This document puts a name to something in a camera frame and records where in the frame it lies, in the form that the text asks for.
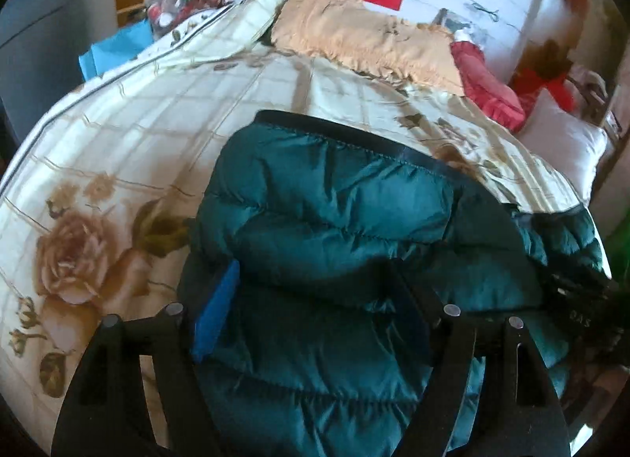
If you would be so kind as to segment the floral cream bed quilt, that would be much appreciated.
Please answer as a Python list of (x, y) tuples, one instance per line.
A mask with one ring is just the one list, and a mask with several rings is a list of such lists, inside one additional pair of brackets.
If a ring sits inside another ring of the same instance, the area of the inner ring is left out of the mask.
[(313, 115), (430, 153), (455, 148), (526, 212), (580, 199), (558, 170), (472, 102), (265, 45), (285, 0), (202, 15), (179, 40), (54, 105), (1, 182), (1, 394), (40, 451), (105, 308), (126, 318), (175, 297), (198, 210), (228, 138), (261, 109)]

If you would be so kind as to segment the red heart-shaped cushion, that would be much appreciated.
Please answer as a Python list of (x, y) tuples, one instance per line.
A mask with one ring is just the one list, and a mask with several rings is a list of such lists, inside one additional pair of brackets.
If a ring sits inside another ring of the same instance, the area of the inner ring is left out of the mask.
[(485, 56), (478, 46), (468, 41), (450, 45), (459, 71), (463, 91), (469, 100), (496, 123), (516, 133), (526, 121), (517, 94), (495, 77), (487, 67)]

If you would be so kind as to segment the blue paper bag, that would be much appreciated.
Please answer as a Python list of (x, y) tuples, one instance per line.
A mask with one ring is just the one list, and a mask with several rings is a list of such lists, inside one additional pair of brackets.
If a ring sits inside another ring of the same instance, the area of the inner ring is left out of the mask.
[(148, 20), (120, 28), (111, 37), (94, 43), (78, 58), (84, 80), (90, 80), (132, 60), (153, 44)]

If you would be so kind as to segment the wooden chair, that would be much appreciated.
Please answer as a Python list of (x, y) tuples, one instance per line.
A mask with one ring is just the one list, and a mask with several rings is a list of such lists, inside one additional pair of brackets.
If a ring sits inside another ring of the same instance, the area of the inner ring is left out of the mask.
[(574, 63), (564, 87), (573, 98), (573, 108), (569, 112), (580, 120), (601, 127), (609, 140), (606, 146), (615, 149), (621, 139), (621, 125), (612, 110), (613, 103), (603, 77), (580, 63)]

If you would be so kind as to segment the white square pillow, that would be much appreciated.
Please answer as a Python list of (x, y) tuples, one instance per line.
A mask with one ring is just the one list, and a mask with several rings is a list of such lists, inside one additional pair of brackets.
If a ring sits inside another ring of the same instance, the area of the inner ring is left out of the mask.
[(517, 138), (561, 172), (585, 204), (591, 201), (598, 165), (609, 142), (603, 128), (570, 115), (542, 89)]

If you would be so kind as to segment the dark green puffer jacket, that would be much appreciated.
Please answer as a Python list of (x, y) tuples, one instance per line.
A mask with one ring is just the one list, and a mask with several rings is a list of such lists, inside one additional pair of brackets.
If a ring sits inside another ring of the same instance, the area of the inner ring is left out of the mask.
[(195, 365), (228, 455), (389, 456), (432, 374), (417, 299), (520, 316), (554, 366), (569, 345), (543, 297), (605, 262), (583, 205), (537, 213), (401, 143), (262, 110), (213, 167), (177, 294), (195, 309), (239, 268)]

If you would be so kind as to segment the red bag on chair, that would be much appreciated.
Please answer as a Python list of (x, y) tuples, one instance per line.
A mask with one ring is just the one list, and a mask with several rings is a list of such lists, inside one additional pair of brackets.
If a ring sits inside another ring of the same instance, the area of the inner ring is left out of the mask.
[(551, 97), (554, 98), (561, 109), (570, 112), (573, 111), (576, 103), (573, 95), (565, 86), (565, 80), (565, 75), (547, 79), (539, 76), (534, 70), (523, 69), (513, 75), (510, 86), (513, 92), (517, 94), (519, 102), (527, 115), (533, 110), (540, 92), (543, 90), (547, 90), (551, 94)]

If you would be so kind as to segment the peach ruffled pillow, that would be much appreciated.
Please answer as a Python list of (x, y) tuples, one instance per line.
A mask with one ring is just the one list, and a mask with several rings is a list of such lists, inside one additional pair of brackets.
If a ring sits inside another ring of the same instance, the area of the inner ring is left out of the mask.
[(363, 0), (287, 0), (271, 42), (285, 52), (323, 57), (391, 82), (463, 94), (450, 31), (369, 10)]

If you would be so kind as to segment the grey wardrobe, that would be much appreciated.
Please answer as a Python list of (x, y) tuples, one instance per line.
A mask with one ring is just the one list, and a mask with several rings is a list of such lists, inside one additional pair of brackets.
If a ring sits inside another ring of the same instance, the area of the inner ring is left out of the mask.
[(83, 83), (79, 57), (117, 29), (115, 0), (6, 0), (1, 6), (1, 126), (20, 144)]

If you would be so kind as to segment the framed photo on headboard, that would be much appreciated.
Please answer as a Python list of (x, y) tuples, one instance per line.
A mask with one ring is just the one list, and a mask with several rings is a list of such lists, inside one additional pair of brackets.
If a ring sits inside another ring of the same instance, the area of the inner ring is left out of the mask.
[(450, 31), (456, 42), (470, 42), (479, 48), (486, 45), (488, 32), (485, 29), (446, 8), (438, 11), (432, 23)]

